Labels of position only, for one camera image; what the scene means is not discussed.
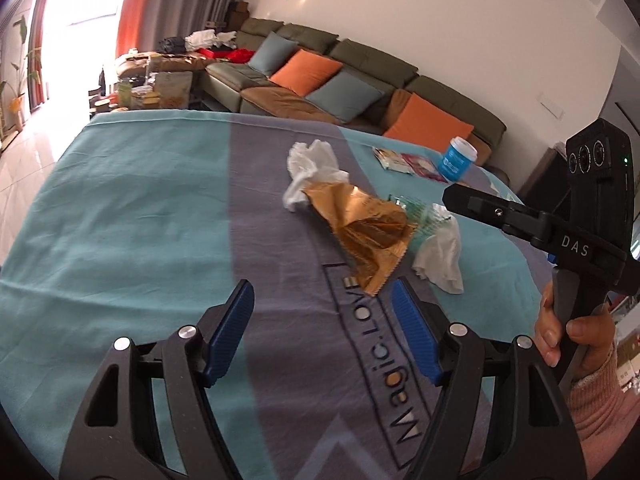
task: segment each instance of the orange pillow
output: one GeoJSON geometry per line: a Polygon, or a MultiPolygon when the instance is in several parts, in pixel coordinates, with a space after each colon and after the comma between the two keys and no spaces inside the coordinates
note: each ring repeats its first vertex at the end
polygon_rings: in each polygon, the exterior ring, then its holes
{"type": "Polygon", "coordinates": [[[398,120],[385,132],[385,137],[444,153],[453,137],[466,139],[473,129],[472,124],[463,123],[420,96],[411,94],[398,120]]]}
{"type": "Polygon", "coordinates": [[[285,66],[269,78],[269,81],[304,97],[319,89],[341,68],[342,63],[335,59],[299,50],[285,66]]]}

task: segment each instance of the person's arm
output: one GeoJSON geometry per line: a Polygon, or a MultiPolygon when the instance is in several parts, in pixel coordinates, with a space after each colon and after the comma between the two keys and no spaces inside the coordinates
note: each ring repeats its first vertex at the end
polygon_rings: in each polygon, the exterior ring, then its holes
{"type": "Polygon", "coordinates": [[[558,342],[569,337],[589,346],[578,369],[578,381],[567,399],[591,479],[613,457],[640,416],[640,396],[620,390],[616,375],[615,327],[607,311],[570,321],[566,328],[553,313],[553,287],[543,292],[534,341],[545,362],[558,364],[558,342]]]}

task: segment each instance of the human hand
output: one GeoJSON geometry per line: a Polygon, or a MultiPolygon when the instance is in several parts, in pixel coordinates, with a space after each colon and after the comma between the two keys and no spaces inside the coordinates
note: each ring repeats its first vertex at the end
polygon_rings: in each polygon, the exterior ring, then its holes
{"type": "Polygon", "coordinates": [[[616,328],[607,309],[596,316],[577,317],[563,327],[553,310],[554,288],[553,283],[546,284],[540,301],[540,312],[535,325],[533,341],[538,347],[545,363],[551,367],[560,360],[558,343],[564,335],[564,330],[569,338],[589,349],[576,371],[576,379],[581,379],[598,370],[607,360],[613,343],[616,328]]]}

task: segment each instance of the potted plant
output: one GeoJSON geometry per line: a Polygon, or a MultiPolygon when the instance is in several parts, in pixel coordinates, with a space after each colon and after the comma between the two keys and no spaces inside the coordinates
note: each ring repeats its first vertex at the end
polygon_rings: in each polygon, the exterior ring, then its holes
{"type": "MultiPolygon", "coordinates": [[[[24,14],[20,17],[20,20],[14,23],[14,27],[20,27],[20,47],[21,50],[24,48],[24,44],[27,41],[27,21],[24,18],[24,14]]],[[[40,60],[40,48],[34,48],[33,50],[28,51],[24,57],[20,60],[20,66],[15,63],[11,63],[11,66],[14,67],[15,70],[15,86],[12,86],[8,81],[0,82],[0,97],[2,97],[2,92],[5,87],[9,87],[11,91],[14,93],[14,98],[9,102],[9,110],[14,114],[15,124],[14,127],[18,132],[22,131],[24,126],[24,118],[22,116],[22,102],[24,100],[24,90],[22,85],[26,78],[32,78],[37,83],[40,83],[40,74],[37,70],[32,72],[27,72],[29,58],[32,57],[35,60],[40,60]]]]}

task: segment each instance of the blue gripper pad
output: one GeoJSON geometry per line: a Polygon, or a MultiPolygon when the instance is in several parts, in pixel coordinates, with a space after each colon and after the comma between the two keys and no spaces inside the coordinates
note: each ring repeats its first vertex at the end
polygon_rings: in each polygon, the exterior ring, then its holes
{"type": "Polygon", "coordinates": [[[428,377],[431,383],[440,384],[443,371],[438,360],[438,342],[424,322],[406,287],[399,280],[394,282],[391,303],[418,370],[428,377]]]}
{"type": "Polygon", "coordinates": [[[203,371],[207,386],[213,386],[228,372],[231,359],[236,354],[242,334],[254,312],[254,301],[254,287],[247,282],[226,311],[209,343],[209,359],[203,371]]]}

